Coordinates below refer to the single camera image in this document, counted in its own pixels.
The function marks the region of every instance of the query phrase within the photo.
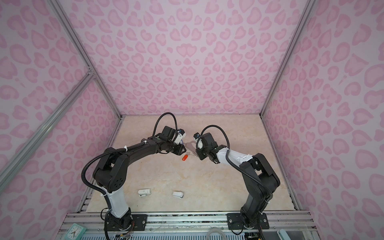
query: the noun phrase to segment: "white object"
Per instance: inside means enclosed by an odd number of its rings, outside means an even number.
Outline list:
[[[291,240],[291,238],[288,236],[287,232],[284,229],[278,230],[277,235],[279,236],[280,240]]]
[[[199,142],[197,144],[197,148],[198,149],[202,149],[203,148],[203,142],[201,140],[199,140]]]
[[[217,152],[216,156],[217,156],[217,159],[218,159],[218,161],[219,161],[220,163],[224,163],[224,164],[230,165],[229,162],[227,161],[227,159],[225,158],[225,155],[227,154],[227,150],[228,150],[227,147],[220,149],[220,150]],[[246,154],[243,154],[243,153],[239,153],[239,152],[230,150],[230,151],[229,151],[228,158],[229,158],[229,160],[231,160],[236,166],[239,166],[241,163],[246,162],[246,161],[252,159],[252,156],[249,155],[249,154],[246,155]]]
[[[172,196],[178,197],[178,198],[183,198],[184,197],[184,193],[183,192],[179,192],[179,191],[174,191],[172,193]]]
[[[175,143],[179,144],[182,141],[182,139],[185,138],[185,136],[186,136],[186,133],[184,133],[183,135],[181,135],[181,133],[178,133],[175,139]]]
[[[151,194],[151,190],[150,189],[140,189],[138,191],[138,193],[139,193],[140,197],[145,197],[145,196],[149,196]]]
[[[108,193],[104,187],[101,188],[107,193],[109,201],[111,202],[111,214],[117,218],[124,216],[124,214],[128,212],[129,207],[124,198],[123,188],[121,187],[112,193]]]

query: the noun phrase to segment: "pink leopard print wall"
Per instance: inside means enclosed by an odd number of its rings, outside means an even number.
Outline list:
[[[0,3],[0,172],[85,75],[44,0]]]
[[[54,239],[86,189],[81,170],[104,151],[116,121],[91,82],[0,196],[2,239]]]
[[[306,3],[60,2],[123,114],[259,113]]]
[[[384,238],[384,1],[321,0],[266,124],[323,240]]]

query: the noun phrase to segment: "beige floor panel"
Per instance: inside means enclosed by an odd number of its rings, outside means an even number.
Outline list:
[[[113,147],[130,146],[151,136],[157,119],[158,116],[126,117]],[[195,115],[176,116],[176,119],[178,128],[187,133],[184,143],[192,142],[196,132],[201,133],[207,125],[215,124],[226,132],[232,150],[251,155],[264,154],[281,182],[266,210],[294,210],[259,115]],[[170,115],[161,119],[156,133],[161,132],[165,125],[174,128]],[[206,132],[212,134],[218,145],[226,145],[218,129],[209,128]],[[128,167],[123,188],[132,212],[240,210],[248,197],[240,172],[228,165],[214,164],[208,158],[200,161],[197,156],[190,155],[182,161],[183,156],[154,154]],[[139,197],[137,191],[146,188],[150,188],[152,194]],[[173,191],[182,191],[184,198],[173,197]],[[106,206],[104,197],[95,191],[87,212],[100,212]]]

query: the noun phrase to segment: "clock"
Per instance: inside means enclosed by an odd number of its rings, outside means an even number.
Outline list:
[[[65,239],[67,240],[80,240],[81,236],[84,234],[87,228],[80,226],[74,223],[68,232],[65,234]]]

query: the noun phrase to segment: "black cable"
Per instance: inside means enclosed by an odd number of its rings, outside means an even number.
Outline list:
[[[265,240],[265,237],[263,235],[263,229],[260,226],[260,216],[261,214],[257,215],[257,232],[258,232],[259,238],[261,238],[262,240]]]
[[[107,215],[108,214],[111,214],[111,210],[108,210],[106,213],[105,213],[105,219],[107,219]],[[108,231],[107,231],[107,221],[105,220],[104,221],[104,234],[105,234],[105,238],[107,239],[107,240],[111,240],[110,238],[109,238],[109,236],[108,236]]]
[[[230,146],[229,146],[229,140],[228,140],[227,135],[225,134],[224,130],[223,130],[221,127],[217,126],[217,125],[209,125],[209,126],[206,126],[206,127],[203,129],[203,131],[201,131],[200,136],[203,135],[204,131],[207,130],[208,128],[210,128],[210,127],[218,128],[218,129],[224,134],[225,140],[227,141],[227,148],[230,149],[230,148],[229,148],[229,147],[230,147]],[[200,141],[200,138],[197,139],[197,142],[196,142],[196,149],[199,149],[199,148],[197,147],[199,141]]]
[[[101,210],[101,212],[100,212],[100,218],[101,218],[103,221],[105,221],[105,219],[103,218],[103,211],[106,210],[106,209],[108,209],[108,208],[106,207],[106,208],[104,208],[103,210]]]
[[[170,112],[167,112],[167,113],[163,113],[163,114],[161,114],[161,116],[159,117],[159,119],[157,120],[157,122],[156,122],[156,124],[155,124],[155,128],[153,129],[153,133],[152,133],[152,136],[155,136],[155,134],[156,134],[156,128],[157,128],[157,125],[159,124],[159,122],[160,122],[160,119],[162,118],[162,117],[164,117],[165,115],[171,115],[172,117],[173,117],[173,120],[175,120],[175,129],[176,129],[176,133],[177,133],[177,122],[176,122],[176,117],[175,117],[175,115],[173,115],[173,113],[170,113]]]
[[[240,234],[243,232],[243,230],[244,230],[244,225],[243,225],[243,224],[242,224],[241,231],[240,231],[239,233],[235,233],[235,232],[231,229],[232,233],[235,234],[235,235],[240,235]]]
[[[88,187],[96,190],[96,191],[99,191],[101,192],[101,194],[104,195],[104,198],[105,198],[105,201],[107,202],[107,205],[108,205],[108,211],[106,212],[105,214],[105,219],[107,219],[107,215],[110,214],[110,211],[112,209],[112,205],[111,205],[111,202],[107,196],[107,193],[100,187],[97,187],[95,185],[93,185],[92,183],[88,182],[87,178],[85,177],[85,173],[87,172],[88,168],[92,165],[92,163],[96,162],[98,159],[104,157],[104,156],[107,156],[107,155],[110,155],[110,154],[113,154],[113,153],[117,153],[117,152],[126,152],[126,151],[129,151],[129,150],[133,150],[135,148],[138,148],[138,147],[141,147],[141,146],[144,146],[146,143],[145,142],[141,142],[141,143],[138,143],[138,144],[135,144],[135,145],[132,145],[132,146],[129,146],[127,148],[119,148],[119,149],[115,149],[115,150],[111,150],[111,151],[108,151],[108,152],[104,152],[102,154],[100,154],[99,156],[97,157],[94,157],[92,160],[90,160],[83,168],[83,170],[81,171],[81,180],[83,181],[83,183],[85,185],[87,185]],[[109,236],[108,236],[108,232],[107,232],[107,221],[104,220],[104,233],[105,233],[105,238],[107,240],[110,240]]]
[[[225,159],[227,160],[227,162],[228,162],[232,167],[234,167],[236,170],[238,170],[238,171],[241,172],[242,174],[244,174],[244,175],[246,175],[247,177],[249,177],[250,179],[252,179],[254,182],[256,182],[257,184],[259,184],[261,187],[263,187],[263,188],[267,191],[267,193],[268,193],[268,198],[266,199],[266,202],[268,202],[269,200],[271,200],[272,197],[273,197],[273,194],[272,194],[272,191],[271,191],[269,188],[267,188],[261,181],[259,181],[258,179],[254,178],[253,176],[251,176],[250,174],[248,174],[247,172],[245,172],[243,169],[239,168],[237,165],[235,165],[235,164],[229,159],[229,149],[230,149],[229,140],[228,140],[228,137],[227,137],[226,133],[224,132],[224,130],[223,130],[221,127],[219,127],[219,126],[217,126],[217,125],[209,125],[209,126],[207,126],[207,127],[205,127],[205,128],[203,129],[203,131],[201,132],[200,136],[203,135],[204,131],[205,131],[207,128],[209,128],[209,127],[216,127],[216,128],[218,128],[218,129],[223,133],[223,135],[224,135],[224,137],[225,137],[225,140],[226,140],[226,142],[227,142],[227,148],[228,148],[228,150],[227,150],[227,152],[226,152],[226,154],[225,154]],[[200,138],[198,138],[198,140],[196,141],[196,149],[199,149],[198,146],[197,146],[198,143],[199,143],[199,140],[200,140]],[[260,205],[261,205],[261,207],[263,207],[264,203],[261,202],[261,203],[259,203],[259,206],[260,206]],[[257,229],[258,229],[258,232],[259,232],[260,236],[262,237],[262,240],[265,240],[264,235],[263,235],[263,232],[262,232],[262,228],[261,228],[261,226],[260,226],[260,215],[261,215],[261,213],[259,212],[258,215],[257,215]]]

